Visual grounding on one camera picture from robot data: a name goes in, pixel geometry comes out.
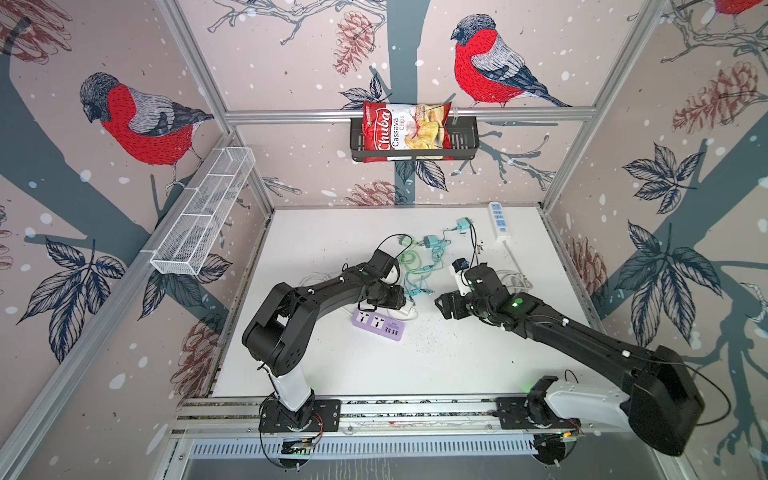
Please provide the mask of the white charger plug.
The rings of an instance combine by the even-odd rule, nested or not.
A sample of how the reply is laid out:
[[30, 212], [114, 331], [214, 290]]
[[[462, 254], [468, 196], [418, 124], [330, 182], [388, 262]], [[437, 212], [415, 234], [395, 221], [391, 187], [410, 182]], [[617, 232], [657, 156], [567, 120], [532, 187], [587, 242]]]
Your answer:
[[406, 304], [401, 309], [395, 311], [394, 316], [399, 320], [414, 320], [419, 314], [414, 304]]

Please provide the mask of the purple power strip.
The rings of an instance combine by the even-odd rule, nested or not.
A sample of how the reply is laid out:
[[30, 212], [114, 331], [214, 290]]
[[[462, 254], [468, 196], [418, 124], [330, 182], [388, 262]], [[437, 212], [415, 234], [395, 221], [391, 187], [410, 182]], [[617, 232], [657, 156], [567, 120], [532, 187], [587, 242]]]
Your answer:
[[359, 309], [356, 309], [353, 314], [352, 324], [362, 330], [395, 342], [402, 340], [405, 329], [404, 323], [400, 320]]

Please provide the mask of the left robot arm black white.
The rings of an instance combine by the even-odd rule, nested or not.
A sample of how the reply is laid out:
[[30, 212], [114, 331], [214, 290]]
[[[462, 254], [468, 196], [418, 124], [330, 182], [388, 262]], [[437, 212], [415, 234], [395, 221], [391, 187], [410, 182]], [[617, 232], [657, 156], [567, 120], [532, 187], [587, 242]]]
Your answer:
[[335, 277], [314, 285], [275, 285], [242, 334], [250, 356], [266, 369], [277, 397], [280, 423], [299, 429], [314, 416], [315, 394], [300, 362], [317, 321], [354, 303], [399, 310], [405, 290], [398, 284], [397, 259], [377, 249], [363, 263], [344, 267]]

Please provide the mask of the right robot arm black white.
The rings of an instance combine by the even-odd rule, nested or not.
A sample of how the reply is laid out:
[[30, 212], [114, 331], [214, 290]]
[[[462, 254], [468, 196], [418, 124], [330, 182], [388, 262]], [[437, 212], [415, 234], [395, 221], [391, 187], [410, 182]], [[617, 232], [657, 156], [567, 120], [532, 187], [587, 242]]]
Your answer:
[[465, 270], [459, 282], [462, 289], [435, 301], [445, 319], [474, 316], [547, 345], [610, 382], [604, 388], [570, 384], [552, 375], [541, 377], [525, 401], [533, 424], [550, 427], [558, 421], [595, 421], [628, 429], [662, 454], [684, 452], [705, 402], [675, 351], [630, 345], [571, 320], [535, 296], [512, 294], [486, 264]]

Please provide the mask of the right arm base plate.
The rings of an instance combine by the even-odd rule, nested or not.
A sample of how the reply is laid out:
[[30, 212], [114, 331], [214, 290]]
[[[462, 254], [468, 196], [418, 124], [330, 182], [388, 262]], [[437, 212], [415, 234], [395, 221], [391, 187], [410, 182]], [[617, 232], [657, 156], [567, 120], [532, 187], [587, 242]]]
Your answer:
[[529, 400], [526, 396], [497, 397], [494, 416], [503, 430], [560, 429], [581, 427], [578, 419], [558, 417], [543, 400]]

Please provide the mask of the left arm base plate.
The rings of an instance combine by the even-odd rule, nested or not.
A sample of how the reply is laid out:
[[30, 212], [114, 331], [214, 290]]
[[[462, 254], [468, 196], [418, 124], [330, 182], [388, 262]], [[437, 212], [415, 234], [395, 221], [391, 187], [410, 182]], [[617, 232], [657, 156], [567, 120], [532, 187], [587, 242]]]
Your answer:
[[260, 406], [260, 433], [326, 433], [337, 432], [341, 416], [341, 401], [314, 396], [294, 412], [276, 397], [267, 397]]

